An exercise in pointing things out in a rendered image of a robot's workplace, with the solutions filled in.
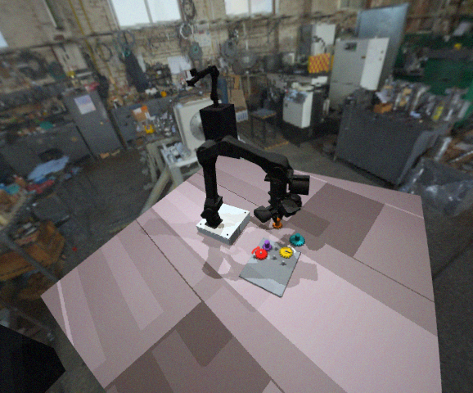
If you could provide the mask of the orange gear with cylindrical handle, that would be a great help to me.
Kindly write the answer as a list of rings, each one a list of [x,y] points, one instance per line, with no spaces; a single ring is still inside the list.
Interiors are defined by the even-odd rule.
[[[280,219],[280,218],[277,218],[277,223],[274,223],[274,224],[273,224],[273,228],[279,230],[279,229],[282,229],[282,226],[283,226],[283,224],[281,223],[281,219]]]

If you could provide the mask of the purple gear with cylindrical handle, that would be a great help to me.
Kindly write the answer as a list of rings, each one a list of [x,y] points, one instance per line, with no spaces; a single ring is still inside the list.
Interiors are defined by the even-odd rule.
[[[265,245],[262,246],[262,248],[265,250],[265,251],[270,251],[272,249],[272,245],[270,246],[270,241],[269,240],[266,240],[264,242]]]

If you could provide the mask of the teal gear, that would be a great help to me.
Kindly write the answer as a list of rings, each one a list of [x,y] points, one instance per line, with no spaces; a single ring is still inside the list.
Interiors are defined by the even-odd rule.
[[[300,236],[300,234],[296,234],[296,235],[293,235],[289,238],[289,242],[291,243],[291,245],[295,245],[295,246],[303,246],[304,243],[305,243],[305,239],[303,236]]]

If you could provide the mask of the red gear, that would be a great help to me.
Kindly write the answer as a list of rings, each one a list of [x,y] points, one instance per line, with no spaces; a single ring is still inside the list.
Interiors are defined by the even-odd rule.
[[[263,252],[262,254],[260,254],[261,251]],[[266,257],[268,257],[268,252],[265,251],[264,249],[263,249],[263,250],[262,250],[262,249],[261,249],[261,250],[260,250],[260,249],[257,250],[257,251],[255,252],[255,254],[256,254],[256,259],[259,258],[259,259],[261,259],[261,260],[262,260],[262,259],[264,260],[264,258],[266,259]]]

